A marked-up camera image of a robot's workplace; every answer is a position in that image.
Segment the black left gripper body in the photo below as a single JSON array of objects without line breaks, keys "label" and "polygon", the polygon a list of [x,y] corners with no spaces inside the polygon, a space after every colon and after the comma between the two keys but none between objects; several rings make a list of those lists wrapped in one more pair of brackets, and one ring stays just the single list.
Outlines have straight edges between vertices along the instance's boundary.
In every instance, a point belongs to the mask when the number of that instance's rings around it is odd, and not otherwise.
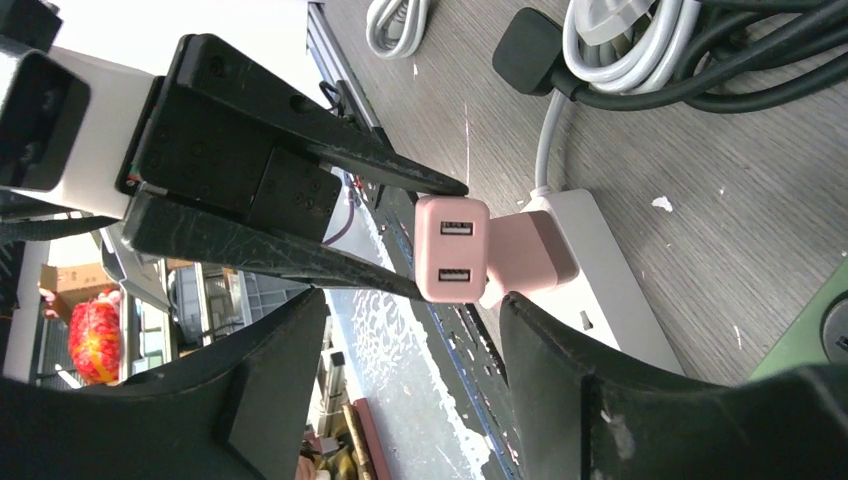
[{"label": "black left gripper body", "polygon": [[144,182],[257,230],[324,241],[342,190],[325,162],[175,76],[156,83],[135,158]]}]

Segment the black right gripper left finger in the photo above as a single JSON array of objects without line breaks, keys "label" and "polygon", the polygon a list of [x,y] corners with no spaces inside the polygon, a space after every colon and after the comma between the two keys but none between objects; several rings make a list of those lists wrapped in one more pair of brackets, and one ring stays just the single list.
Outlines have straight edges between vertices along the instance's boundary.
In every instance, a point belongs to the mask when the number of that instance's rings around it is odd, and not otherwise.
[{"label": "black right gripper left finger", "polygon": [[117,386],[3,379],[5,479],[292,479],[328,308],[301,292],[257,322]]}]

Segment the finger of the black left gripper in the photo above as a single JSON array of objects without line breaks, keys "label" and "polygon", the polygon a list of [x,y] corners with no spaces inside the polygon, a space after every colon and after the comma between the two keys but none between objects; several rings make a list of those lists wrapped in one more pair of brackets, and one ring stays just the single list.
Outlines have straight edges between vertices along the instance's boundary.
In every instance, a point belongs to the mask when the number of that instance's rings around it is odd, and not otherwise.
[{"label": "finger of the black left gripper", "polygon": [[465,196],[459,180],[394,152],[212,34],[183,37],[175,82],[275,128],[295,151],[376,182],[432,195]]},{"label": "finger of the black left gripper", "polygon": [[133,250],[278,276],[320,288],[376,289],[421,301],[415,282],[297,235],[258,231],[213,213],[141,192],[122,232]]}]

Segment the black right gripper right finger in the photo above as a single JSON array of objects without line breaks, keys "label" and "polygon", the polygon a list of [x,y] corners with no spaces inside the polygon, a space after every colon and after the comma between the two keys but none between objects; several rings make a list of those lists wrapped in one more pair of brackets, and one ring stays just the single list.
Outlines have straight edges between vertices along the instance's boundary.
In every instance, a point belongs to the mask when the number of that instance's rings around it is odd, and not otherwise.
[{"label": "black right gripper right finger", "polygon": [[527,479],[843,479],[847,369],[721,386],[626,355],[521,294],[500,311]]}]

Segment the white power strip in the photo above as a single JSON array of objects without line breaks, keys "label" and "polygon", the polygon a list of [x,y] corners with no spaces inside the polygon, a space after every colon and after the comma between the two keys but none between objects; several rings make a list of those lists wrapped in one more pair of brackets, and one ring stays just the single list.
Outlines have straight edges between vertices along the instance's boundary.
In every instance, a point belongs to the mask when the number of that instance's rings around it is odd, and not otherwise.
[{"label": "white power strip", "polygon": [[536,189],[523,208],[556,221],[577,276],[528,298],[561,323],[644,363],[684,373],[592,194]]}]

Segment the dark green power strip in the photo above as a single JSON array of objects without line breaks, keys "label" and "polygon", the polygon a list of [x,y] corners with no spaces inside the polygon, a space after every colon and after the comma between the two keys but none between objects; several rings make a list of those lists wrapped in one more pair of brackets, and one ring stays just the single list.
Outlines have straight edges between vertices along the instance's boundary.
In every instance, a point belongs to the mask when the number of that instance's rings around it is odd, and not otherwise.
[{"label": "dark green power strip", "polygon": [[824,363],[847,364],[847,260],[822,284],[749,379]]}]

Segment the pink plug adapter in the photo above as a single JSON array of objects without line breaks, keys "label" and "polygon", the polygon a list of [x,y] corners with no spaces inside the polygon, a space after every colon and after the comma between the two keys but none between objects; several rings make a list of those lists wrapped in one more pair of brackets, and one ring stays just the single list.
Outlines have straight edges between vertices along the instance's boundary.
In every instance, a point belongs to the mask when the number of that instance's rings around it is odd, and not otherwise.
[{"label": "pink plug adapter", "polygon": [[476,199],[429,195],[415,204],[414,275],[430,303],[475,303],[483,295],[490,210]]},{"label": "pink plug adapter", "polygon": [[575,279],[577,262],[553,216],[525,211],[489,222],[487,283],[479,300],[492,309],[511,291],[527,297]]}]

